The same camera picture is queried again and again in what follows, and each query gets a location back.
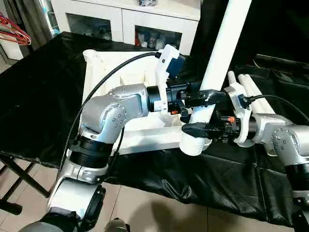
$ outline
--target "black cable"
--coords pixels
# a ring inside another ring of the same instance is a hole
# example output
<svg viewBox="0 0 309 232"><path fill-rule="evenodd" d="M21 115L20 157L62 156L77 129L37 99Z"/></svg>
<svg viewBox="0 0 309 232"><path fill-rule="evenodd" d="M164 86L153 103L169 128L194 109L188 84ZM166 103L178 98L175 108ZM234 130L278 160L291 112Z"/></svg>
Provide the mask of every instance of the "black cable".
<svg viewBox="0 0 309 232"><path fill-rule="evenodd" d="M268 95L268 94L262 94L262 95L247 97L247 99L249 99L251 103L253 101L257 100L257 99L260 99L260 98L274 98L276 100L284 102L285 104L290 106L292 109L297 111L307 121L307 124L309 125L309 117L307 117L307 115L305 115L300 109L298 109L295 105L293 105L292 103L290 103L288 100L286 100L284 98L281 98L281 97L278 97L278 96L275 96L275 95Z"/></svg>
<svg viewBox="0 0 309 232"><path fill-rule="evenodd" d="M112 168L113 168L113 166L115 164L115 161L116 161L117 157L119 156L119 149L120 149L120 146L121 146L121 143L122 143L122 139L124 138L124 133L125 133L125 127L123 127L122 130L121 130L121 135L120 135L119 143L118 143L118 146L117 146L117 148L116 148L116 150L115 150L115 152L114 152L114 154L112 156L112 159L111 159L111 161L109 163L109 167L108 167L108 170L106 172L105 180L107 180L107 178L109 177L109 175L110 175L110 173L112 171Z"/></svg>
<svg viewBox="0 0 309 232"><path fill-rule="evenodd" d="M85 99L84 103L82 104L82 107L80 108L80 110L78 111L74 121L73 121L73 124L70 128L70 131L69 131L69 134L67 136L67 140L66 140L66 143L65 143L65 146L64 146L64 152L63 152L63 155L62 155L62 158L61 158L61 161L60 161L60 165L59 165L59 169L58 169L58 173L57 173L57 178L60 174L60 171L62 169L62 166L64 164L64 160L66 158L66 153L67 153L67 149L68 149L68 146L69 146L69 141L70 141L70 138L71 138L71 134L72 134L72 131L74 129L74 125L76 124L77 120L79 119L79 115L81 114L84 106L86 105L86 103L91 99L91 97L95 94L95 92L98 90L98 88L101 87L101 85L104 84L104 82L107 81L107 79L109 79L115 72L117 72L118 70L120 70L121 68L123 68L124 66L126 66L127 64L137 60L137 59L140 59L140 58L143 58L143 57L149 57L149 56L155 56L157 58L159 58L161 55L161 53L158 53L158 52L148 52L148 53L144 53L144 54L141 54L141 55L138 55L138 56L135 56L131 59L128 59L127 61L123 62L122 64L120 64L119 66L117 66L116 68L114 68L109 74L107 74L94 88L93 90L89 93L89 95L87 96L87 98Z"/></svg>

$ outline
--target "white plastic mount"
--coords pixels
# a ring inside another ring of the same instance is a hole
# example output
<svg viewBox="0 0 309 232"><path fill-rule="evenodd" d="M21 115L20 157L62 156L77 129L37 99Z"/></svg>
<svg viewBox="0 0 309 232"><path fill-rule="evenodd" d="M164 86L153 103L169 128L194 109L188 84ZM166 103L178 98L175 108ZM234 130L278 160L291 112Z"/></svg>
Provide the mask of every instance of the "white plastic mount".
<svg viewBox="0 0 309 232"><path fill-rule="evenodd" d="M169 77L167 69L169 67L172 59L178 59L179 51L173 46L167 44L163 50L160 50L161 57L159 59L158 65L155 68L155 82L159 88L160 101L155 101L154 111L168 112L168 98L166 95L166 81Z"/></svg>
<svg viewBox="0 0 309 232"><path fill-rule="evenodd" d="M252 109L250 106L247 109L245 109L240 105L238 96L243 94L246 97L247 93L246 93L245 88L236 81L234 72L229 71L227 73L227 76L228 76L230 85L229 87L225 88L225 91L230 96L234 109L235 109L235 115L237 118L240 118L240 122L241 122L241 129L240 129L239 137L234 139L234 142L237 143L241 147L249 147L253 145L253 142L251 142L251 140L247 140L247 136L249 132L249 120L250 120Z"/></svg>

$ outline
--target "tile floor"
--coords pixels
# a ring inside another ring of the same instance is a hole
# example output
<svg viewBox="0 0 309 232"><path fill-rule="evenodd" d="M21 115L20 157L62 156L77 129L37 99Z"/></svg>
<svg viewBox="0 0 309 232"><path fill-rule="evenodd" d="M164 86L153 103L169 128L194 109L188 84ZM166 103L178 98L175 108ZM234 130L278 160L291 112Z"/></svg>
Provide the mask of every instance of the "tile floor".
<svg viewBox="0 0 309 232"><path fill-rule="evenodd" d="M0 56L0 73L9 68ZM28 162L18 160L26 168ZM50 189L56 178L56 169L35 165L29 173L46 189ZM17 179L7 170L0 177L0 197ZM292 232L291 228L274 226L206 208L195 204L182 204L176 200L126 186L103 184L107 190L103 210L92 232L103 231L110 219L119 217L130 224L132 232ZM0 232L17 232L23 226L39 220L45 213L47 199L31 186L22 182L9 198L12 203L23 206L15 216L0 210Z"/></svg>

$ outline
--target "white plastic crate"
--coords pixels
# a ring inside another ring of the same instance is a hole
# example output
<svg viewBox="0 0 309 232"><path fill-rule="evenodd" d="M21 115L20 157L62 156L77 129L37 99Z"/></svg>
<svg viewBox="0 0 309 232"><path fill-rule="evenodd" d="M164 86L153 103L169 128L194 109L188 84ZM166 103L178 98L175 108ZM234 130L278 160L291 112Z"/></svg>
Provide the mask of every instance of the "white plastic crate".
<svg viewBox="0 0 309 232"><path fill-rule="evenodd" d="M144 52L83 52L87 62L83 101L94 86L111 70L124 61ZM95 93L105 95L120 85L144 83L146 87L155 86L155 68L158 59L145 57L136 60L116 72ZM160 150L179 147L181 139L181 121L178 115L152 112L147 117L136 118L126 123L125 134L119 150L120 154Z"/></svg>

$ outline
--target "black tablecloth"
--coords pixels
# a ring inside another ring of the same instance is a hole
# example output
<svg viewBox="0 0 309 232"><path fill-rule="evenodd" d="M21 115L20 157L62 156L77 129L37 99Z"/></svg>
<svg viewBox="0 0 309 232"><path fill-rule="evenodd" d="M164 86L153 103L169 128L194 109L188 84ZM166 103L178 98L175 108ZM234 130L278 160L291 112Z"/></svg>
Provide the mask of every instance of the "black tablecloth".
<svg viewBox="0 0 309 232"><path fill-rule="evenodd" d="M140 47L62 33L0 75L0 153L58 167L66 136L81 105L86 62L82 52L141 51ZM190 58L181 80L200 79L205 65ZM291 100L309 114L307 82L281 80L270 70L239 67L252 74L264 94ZM270 101L277 113L303 123L293 111ZM283 166L263 147L213 143L201 156L179 149L123 155L110 183L122 184L291 226L291 187Z"/></svg>

